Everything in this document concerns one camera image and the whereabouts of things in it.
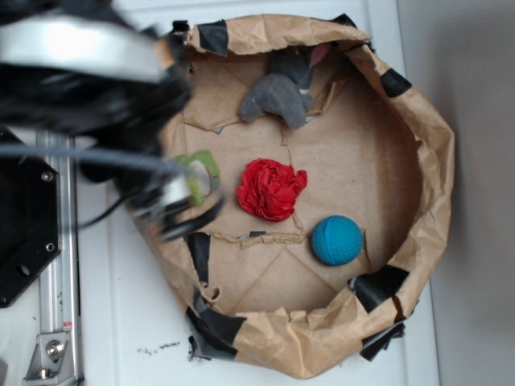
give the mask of stuffed animal ear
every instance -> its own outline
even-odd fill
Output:
[[[309,67],[313,68],[316,64],[320,63],[328,54],[329,50],[331,50],[331,46],[331,43],[321,43],[316,46],[311,53]]]

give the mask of green object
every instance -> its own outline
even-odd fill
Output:
[[[187,177],[187,183],[192,190],[192,204],[201,205],[220,185],[220,169],[215,159],[209,150],[200,150],[190,157],[182,154],[176,161],[195,173]]]

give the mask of plush toy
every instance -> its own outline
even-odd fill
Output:
[[[220,185],[220,169],[209,150],[201,150],[191,157],[180,155],[176,161],[192,169],[194,176],[187,177],[187,183],[192,191],[192,204],[201,205],[206,196],[211,194]]]
[[[313,51],[317,61],[321,60],[319,52]],[[240,117],[252,122],[263,112],[272,113],[298,129],[306,124],[306,112],[313,107],[313,98],[307,93],[313,77],[313,55],[308,60],[286,50],[274,51],[272,55],[270,74],[249,90],[241,104]]]

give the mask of black cable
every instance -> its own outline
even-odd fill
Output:
[[[27,146],[22,143],[0,145],[0,158],[17,157],[70,157],[79,162],[93,165],[125,167],[132,170],[146,171],[158,175],[174,175],[191,173],[188,168],[168,162],[159,157],[147,154],[131,153],[123,150],[104,148],[88,148],[85,150],[68,149],[66,147]]]
[[[197,229],[203,228],[205,225],[209,224],[216,218],[221,208],[224,206],[224,203],[225,197],[221,196],[215,205],[213,205],[210,209],[195,219],[186,220],[182,223],[173,224],[171,227],[164,228],[161,231],[159,239],[161,241],[168,242],[179,237],[183,237]]]

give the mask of paper bag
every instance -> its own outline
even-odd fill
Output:
[[[267,73],[270,52],[333,42],[315,67],[312,118],[244,123],[238,109]],[[372,358],[403,333],[447,243],[454,136],[435,108],[382,62],[369,37],[342,16],[322,21],[260,15],[189,31],[194,95],[163,131],[171,156],[211,150],[227,204],[186,240],[144,236],[192,328],[196,355],[316,376],[361,351]],[[271,223],[235,196],[245,165],[271,158],[306,170],[295,214]],[[190,210],[197,216],[211,203]],[[328,267],[310,234],[322,219],[354,219],[360,256]]]

